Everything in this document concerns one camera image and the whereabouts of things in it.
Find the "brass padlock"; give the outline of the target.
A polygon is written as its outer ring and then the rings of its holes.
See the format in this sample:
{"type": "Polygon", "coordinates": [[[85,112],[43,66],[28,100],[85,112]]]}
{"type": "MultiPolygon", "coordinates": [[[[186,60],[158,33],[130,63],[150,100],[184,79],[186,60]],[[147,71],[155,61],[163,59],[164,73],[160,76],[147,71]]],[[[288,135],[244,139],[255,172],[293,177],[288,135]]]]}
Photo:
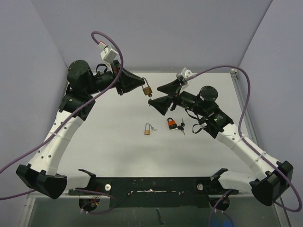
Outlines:
{"type": "Polygon", "coordinates": [[[147,79],[143,78],[143,80],[145,82],[146,87],[142,86],[142,90],[143,90],[144,95],[148,96],[149,94],[152,94],[152,89],[149,86],[149,83],[148,83],[147,79]]]}
{"type": "Polygon", "coordinates": [[[146,123],[144,129],[144,135],[150,135],[150,134],[151,134],[151,125],[149,123],[146,123]]]}

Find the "orange black padlock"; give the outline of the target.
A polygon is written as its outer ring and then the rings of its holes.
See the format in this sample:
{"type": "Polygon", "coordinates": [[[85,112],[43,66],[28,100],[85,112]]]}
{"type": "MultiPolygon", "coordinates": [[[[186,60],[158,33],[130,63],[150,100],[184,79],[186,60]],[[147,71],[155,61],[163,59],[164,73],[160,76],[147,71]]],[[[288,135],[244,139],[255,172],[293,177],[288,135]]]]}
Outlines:
{"type": "Polygon", "coordinates": [[[171,117],[167,118],[167,124],[170,130],[174,130],[178,128],[178,125],[171,117]]]}

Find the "black headed key bunch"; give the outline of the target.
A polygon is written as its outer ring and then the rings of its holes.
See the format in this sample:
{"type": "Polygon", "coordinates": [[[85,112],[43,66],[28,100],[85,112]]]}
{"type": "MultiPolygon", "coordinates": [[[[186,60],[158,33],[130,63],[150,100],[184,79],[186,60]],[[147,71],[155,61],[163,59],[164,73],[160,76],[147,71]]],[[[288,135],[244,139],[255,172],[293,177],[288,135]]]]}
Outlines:
{"type": "Polygon", "coordinates": [[[177,129],[180,130],[185,135],[184,126],[185,126],[184,119],[182,119],[182,121],[181,121],[180,125],[178,125],[177,129]]]}

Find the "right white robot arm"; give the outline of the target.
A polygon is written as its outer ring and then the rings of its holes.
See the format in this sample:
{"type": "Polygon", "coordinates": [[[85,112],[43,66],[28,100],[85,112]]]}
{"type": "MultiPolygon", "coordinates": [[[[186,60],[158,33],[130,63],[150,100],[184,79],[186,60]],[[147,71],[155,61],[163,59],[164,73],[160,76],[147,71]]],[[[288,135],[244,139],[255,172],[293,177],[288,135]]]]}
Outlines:
{"type": "Polygon", "coordinates": [[[149,100],[150,106],[160,114],[175,110],[177,106],[192,112],[201,130],[233,151],[252,171],[240,174],[221,169],[212,176],[211,189],[222,193],[226,189],[250,192],[262,204],[271,206],[290,186],[294,167],[270,156],[244,134],[240,134],[233,120],[215,102],[217,90],[204,86],[198,95],[183,90],[183,84],[175,80],[157,88],[165,96],[149,100]]]}

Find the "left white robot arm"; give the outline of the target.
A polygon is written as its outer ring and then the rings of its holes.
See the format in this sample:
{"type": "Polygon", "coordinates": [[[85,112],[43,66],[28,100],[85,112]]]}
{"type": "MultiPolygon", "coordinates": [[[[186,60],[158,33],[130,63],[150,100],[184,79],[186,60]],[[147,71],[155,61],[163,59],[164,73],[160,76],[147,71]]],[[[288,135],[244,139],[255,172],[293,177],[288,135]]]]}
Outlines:
{"type": "Polygon", "coordinates": [[[59,105],[56,119],[45,138],[45,144],[26,165],[19,165],[16,174],[37,192],[57,199],[65,190],[80,188],[85,194],[96,190],[89,177],[71,178],[57,173],[61,158],[77,129],[85,122],[95,104],[93,95],[115,88],[119,95],[145,85],[143,78],[125,70],[119,61],[101,64],[105,69],[93,74],[84,60],[74,61],[68,68],[68,86],[59,105]]]}

